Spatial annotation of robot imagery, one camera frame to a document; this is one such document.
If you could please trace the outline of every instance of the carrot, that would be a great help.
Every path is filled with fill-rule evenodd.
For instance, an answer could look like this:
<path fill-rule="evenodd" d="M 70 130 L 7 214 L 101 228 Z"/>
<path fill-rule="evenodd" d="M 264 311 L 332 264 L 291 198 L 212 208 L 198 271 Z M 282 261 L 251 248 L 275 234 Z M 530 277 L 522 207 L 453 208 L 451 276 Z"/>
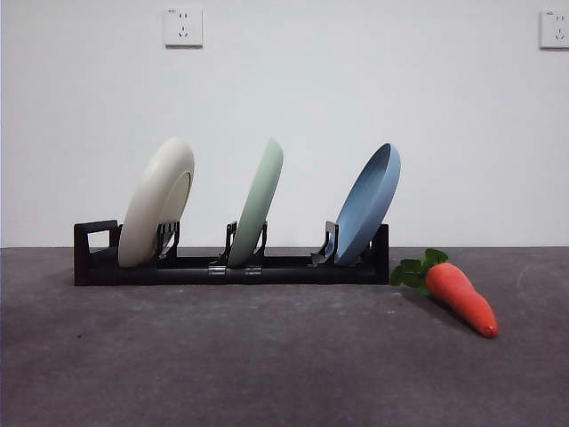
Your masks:
<path fill-rule="evenodd" d="M 493 338 L 498 334 L 498 324 L 490 304 L 469 278 L 446 260 L 445 253 L 427 249 L 422 260 L 402 260 L 391 273 L 389 283 L 394 286 L 403 283 L 421 294 L 430 294 L 449 305 L 482 336 Z"/>

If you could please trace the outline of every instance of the electrical outlet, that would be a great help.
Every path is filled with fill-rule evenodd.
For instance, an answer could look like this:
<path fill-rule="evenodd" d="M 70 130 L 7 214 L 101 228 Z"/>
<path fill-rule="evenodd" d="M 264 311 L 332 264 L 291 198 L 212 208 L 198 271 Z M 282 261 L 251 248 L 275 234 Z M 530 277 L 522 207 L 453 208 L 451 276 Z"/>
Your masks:
<path fill-rule="evenodd" d="M 569 48 L 569 11 L 541 12 L 540 47 L 544 49 Z"/>
<path fill-rule="evenodd" d="M 164 10 L 166 47 L 202 47 L 203 12 L 199 7 L 169 7 Z"/>

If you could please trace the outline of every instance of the green plate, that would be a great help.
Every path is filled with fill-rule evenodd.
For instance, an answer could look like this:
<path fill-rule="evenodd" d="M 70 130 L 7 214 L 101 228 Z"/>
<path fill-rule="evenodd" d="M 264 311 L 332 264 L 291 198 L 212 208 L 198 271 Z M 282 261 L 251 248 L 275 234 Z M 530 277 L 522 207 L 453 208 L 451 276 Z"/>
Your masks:
<path fill-rule="evenodd" d="M 255 250 L 263 224 L 267 219 L 270 203 L 275 195 L 283 167 L 283 158 L 283 149 L 271 139 L 265 148 L 249 189 L 249 195 L 245 200 L 241 218 L 237 223 L 237 232 L 229 253 L 228 267 L 242 265 Z"/>

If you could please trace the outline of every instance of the white plate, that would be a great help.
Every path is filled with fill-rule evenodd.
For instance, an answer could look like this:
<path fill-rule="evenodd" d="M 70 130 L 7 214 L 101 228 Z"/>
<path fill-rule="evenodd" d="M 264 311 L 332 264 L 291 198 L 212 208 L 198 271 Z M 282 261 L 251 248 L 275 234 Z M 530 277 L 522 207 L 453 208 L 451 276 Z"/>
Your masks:
<path fill-rule="evenodd" d="M 152 258 L 158 224 L 180 220 L 193 178 L 194 155 L 189 145 L 180 138 L 162 144 L 146 167 L 124 217 L 118 244 L 120 267 L 136 267 Z"/>

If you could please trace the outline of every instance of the blue plate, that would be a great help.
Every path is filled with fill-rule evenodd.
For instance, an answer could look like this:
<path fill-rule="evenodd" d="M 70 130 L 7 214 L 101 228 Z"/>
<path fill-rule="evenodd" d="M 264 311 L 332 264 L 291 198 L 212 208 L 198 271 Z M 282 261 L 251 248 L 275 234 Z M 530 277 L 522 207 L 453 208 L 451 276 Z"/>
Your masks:
<path fill-rule="evenodd" d="M 357 177 L 338 215 L 339 240 L 334 263 L 350 265 L 369 246 L 391 205 L 401 159 L 391 144 L 381 146 Z M 327 249 L 332 250 L 333 238 Z"/>

